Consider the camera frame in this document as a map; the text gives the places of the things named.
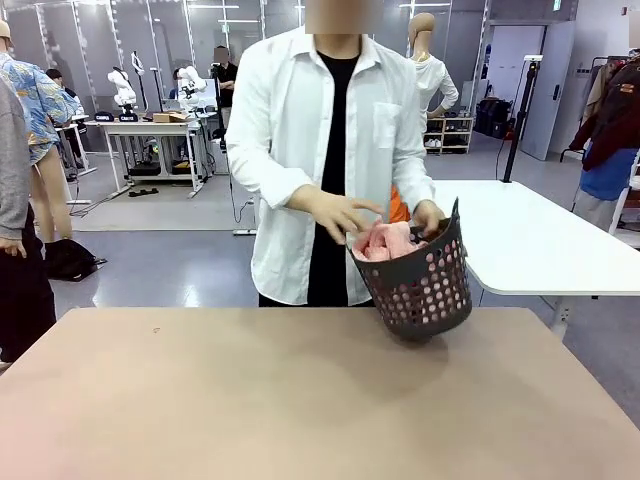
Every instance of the door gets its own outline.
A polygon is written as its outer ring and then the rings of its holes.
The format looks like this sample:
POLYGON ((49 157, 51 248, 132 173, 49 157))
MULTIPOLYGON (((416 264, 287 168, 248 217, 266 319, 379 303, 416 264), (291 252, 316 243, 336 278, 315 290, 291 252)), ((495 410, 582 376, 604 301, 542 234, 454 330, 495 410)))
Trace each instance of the door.
POLYGON ((569 71, 575 23, 564 22, 547 27, 542 62, 520 149, 538 160, 546 160, 556 123, 564 82, 569 71))

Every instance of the cardboard box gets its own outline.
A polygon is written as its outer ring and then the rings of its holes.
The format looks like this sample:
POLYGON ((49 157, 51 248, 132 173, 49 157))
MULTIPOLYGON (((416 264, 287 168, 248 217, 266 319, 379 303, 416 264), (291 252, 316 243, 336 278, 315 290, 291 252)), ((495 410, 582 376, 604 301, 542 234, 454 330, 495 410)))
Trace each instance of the cardboard box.
POLYGON ((185 114, 179 112, 154 113, 153 123, 183 123, 187 118, 185 114))

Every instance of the shirt cuff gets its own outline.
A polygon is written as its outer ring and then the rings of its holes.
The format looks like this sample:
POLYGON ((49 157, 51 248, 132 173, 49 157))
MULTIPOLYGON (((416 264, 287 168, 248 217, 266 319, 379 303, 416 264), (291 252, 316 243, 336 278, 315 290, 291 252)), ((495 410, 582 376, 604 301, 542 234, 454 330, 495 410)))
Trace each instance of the shirt cuff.
POLYGON ((409 211, 413 215, 413 212, 416 211, 418 204, 424 200, 434 201, 436 198, 436 187, 433 181, 425 185, 421 185, 418 188, 413 188, 410 195, 406 195, 403 197, 407 207, 409 207, 409 211))
POLYGON ((302 169, 289 168, 285 170, 283 178, 264 182, 260 188, 260 196, 271 208, 280 208, 303 185, 313 185, 313 182, 302 169))
POLYGON ((22 240, 22 229, 13 229, 0 227, 0 238, 6 238, 7 240, 22 240))

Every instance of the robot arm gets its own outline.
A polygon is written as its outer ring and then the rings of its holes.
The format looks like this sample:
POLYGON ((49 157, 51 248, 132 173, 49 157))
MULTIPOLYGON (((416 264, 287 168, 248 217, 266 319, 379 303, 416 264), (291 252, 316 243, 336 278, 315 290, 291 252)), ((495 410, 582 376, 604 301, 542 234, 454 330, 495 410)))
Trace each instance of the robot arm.
POLYGON ((126 72, 114 69, 113 72, 107 75, 107 79, 118 89, 118 94, 113 99, 120 107, 125 108, 128 105, 131 108, 135 105, 136 92, 131 88, 129 76, 126 72))

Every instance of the black bag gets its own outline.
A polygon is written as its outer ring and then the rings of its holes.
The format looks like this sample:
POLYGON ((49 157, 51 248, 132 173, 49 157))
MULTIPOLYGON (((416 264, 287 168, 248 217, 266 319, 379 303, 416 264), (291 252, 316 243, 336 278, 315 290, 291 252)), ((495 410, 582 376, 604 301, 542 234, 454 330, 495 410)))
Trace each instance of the black bag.
POLYGON ((98 269, 100 261, 82 245, 70 239, 47 244, 45 264, 53 280, 79 282, 98 269))

